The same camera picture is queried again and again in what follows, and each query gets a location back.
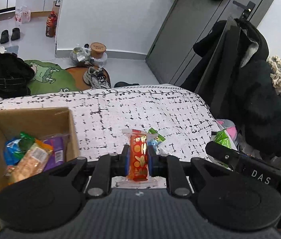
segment purple snack package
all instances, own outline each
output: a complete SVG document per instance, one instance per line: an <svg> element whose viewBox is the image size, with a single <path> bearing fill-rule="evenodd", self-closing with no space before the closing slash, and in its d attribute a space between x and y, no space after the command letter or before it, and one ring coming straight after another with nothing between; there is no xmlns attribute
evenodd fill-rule
<svg viewBox="0 0 281 239"><path fill-rule="evenodd" d="M43 171L49 170L53 167L64 163L64 150L62 136L53 137L43 141L45 144L53 146L53 154L50 156Z"/></svg>

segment cardboard box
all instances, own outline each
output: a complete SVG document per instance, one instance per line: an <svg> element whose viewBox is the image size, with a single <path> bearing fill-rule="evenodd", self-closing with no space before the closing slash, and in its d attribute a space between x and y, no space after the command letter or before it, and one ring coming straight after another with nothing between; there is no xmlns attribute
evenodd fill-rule
<svg viewBox="0 0 281 239"><path fill-rule="evenodd" d="M21 131L38 139L53 134L69 133L66 161L80 155L72 112L68 108L0 110L0 191L8 185L8 179L4 176L5 142L18 136Z"/></svg>

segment snack wrapper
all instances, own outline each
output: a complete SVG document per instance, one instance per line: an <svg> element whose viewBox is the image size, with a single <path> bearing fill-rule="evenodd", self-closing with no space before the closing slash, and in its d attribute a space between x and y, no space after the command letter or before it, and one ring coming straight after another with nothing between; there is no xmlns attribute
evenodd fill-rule
<svg viewBox="0 0 281 239"><path fill-rule="evenodd" d="M123 134L129 137L130 161L128 178L134 181L146 181L147 169L147 139L154 139L157 134L150 134L135 129L124 129Z"/></svg>
<svg viewBox="0 0 281 239"><path fill-rule="evenodd" d="M225 146L225 147L231 149L229 137L227 136L227 134L225 133L224 130L217 132L216 137L214 138L214 141L222 146Z"/></svg>
<svg viewBox="0 0 281 239"><path fill-rule="evenodd" d="M36 139L35 143L14 168L12 172L13 181L18 182L42 172L52 151L52 146Z"/></svg>
<svg viewBox="0 0 281 239"><path fill-rule="evenodd" d="M24 133L20 132L19 139L12 139L6 142L4 150L4 159L7 165L17 164L33 145L35 138Z"/></svg>
<svg viewBox="0 0 281 239"><path fill-rule="evenodd" d="M51 145L53 147L53 153L50 156L50 158L44 168L44 171L63 164L64 163L64 146L63 146L62 136L53 137L53 138L44 140L44 143Z"/></svg>
<svg viewBox="0 0 281 239"><path fill-rule="evenodd" d="M158 134L158 132L156 130L154 130L154 128L152 128L152 127L148 130L148 133L150 133L150 134ZM158 134L158 136L156 138L154 138L152 140L148 140L147 141L147 145L148 146L153 146L154 151L156 152L157 151L157 146L160 143L164 142L165 140L166 140L166 138L164 138L162 135Z"/></svg>

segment plastic wrap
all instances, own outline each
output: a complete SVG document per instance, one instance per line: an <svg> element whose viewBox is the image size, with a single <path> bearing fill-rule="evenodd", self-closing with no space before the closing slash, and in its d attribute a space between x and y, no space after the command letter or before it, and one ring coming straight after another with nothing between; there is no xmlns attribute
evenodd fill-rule
<svg viewBox="0 0 281 239"><path fill-rule="evenodd" d="M129 138L130 149L127 153L126 173L117 181L120 188L147 188L155 187L158 182L149 176L147 166L147 139L154 139L157 134L149 134L135 129L123 129L122 133Z"/></svg>
<svg viewBox="0 0 281 239"><path fill-rule="evenodd" d="M218 131L214 141L224 147L231 149L231 144L228 135L225 133L225 130Z"/></svg>
<svg viewBox="0 0 281 239"><path fill-rule="evenodd" d="M15 9L15 24L20 26L23 23L28 23L31 19L31 12L26 6L21 6Z"/></svg>
<svg viewBox="0 0 281 239"><path fill-rule="evenodd" d="M91 49L77 46L71 51L70 58L78 67L90 65Z"/></svg>
<svg viewBox="0 0 281 239"><path fill-rule="evenodd" d="M36 139L35 143L12 171L13 182L24 180L42 172L52 151L52 146Z"/></svg>
<svg viewBox="0 0 281 239"><path fill-rule="evenodd" d="M44 171L63 164L65 162L65 149L62 135L52 137L50 139L44 140L43 142L53 147L53 153L49 157L49 160L44 167Z"/></svg>
<svg viewBox="0 0 281 239"><path fill-rule="evenodd" d="M20 132L20 138L13 138L6 142L4 159L8 166L17 164L33 145L35 138Z"/></svg>
<svg viewBox="0 0 281 239"><path fill-rule="evenodd" d="M91 64L97 67L103 67L105 66L106 62L107 62L107 54L106 52L104 52L103 56L99 59L91 57Z"/></svg>
<svg viewBox="0 0 281 239"><path fill-rule="evenodd" d="M156 130L154 130L154 128L150 128L148 130L148 133L151 133L151 134L158 134L158 132ZM154 139L152 140L148 140L147 141L147 145L148 146L153 146L154 148L154 151L157 152L157 146L164 142L166 140L166 138L164 138L162 135L158 134L157 137L155 137Z"/></svg>

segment gray door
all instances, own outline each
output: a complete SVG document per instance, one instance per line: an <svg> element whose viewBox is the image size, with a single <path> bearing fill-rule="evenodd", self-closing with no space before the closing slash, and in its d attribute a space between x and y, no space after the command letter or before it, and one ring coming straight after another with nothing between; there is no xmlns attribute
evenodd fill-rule
<svg viewBox="0 0 281 239"><path fill-rule="evenodd" d="M216 21L242 14L243 9L232 1L178 0L146 59L160 83L182 84L200 60L192 50L193 44L205 37ZM236 1L244 5L252 1L255 8L261 3L261 0Z"/></svg>
<svg viewBox="0 0 281 239"><path fill-rule="evenodd" d="M169 83L220 2L178 0L146 62L160 83Z"/></svg>
<svg viewBox="0 0 281 239"><path fill-rule="evenodd" d="M221 15L219 18L216 19L218 20L226 20L230 15L233 18L239 18L241 14L243 13L243 8L238 7L237 5L233 4L234 0L230 0L228 5L221 11ZM254 10L251 12L250 16L248 19L252 18L253 14L256 12L258 9L258 6L261 4L262 0L235 0L243 5L247 5L249 1L252 1L253 3L256 4ZM209 22L207 27L204 29L202 32L201 38L205 37L210 31L215 22ZM188 77L188 75L191 73L191 71L194 69L194 67L197 65L197 63L201 60L201 57L196 55L193 51L191 54L189 54L189 58L185 60L185 62L189 62L186 65L182 64L178 71L175 73L174 77L171 80L171 84L180 86Z"/></svg>

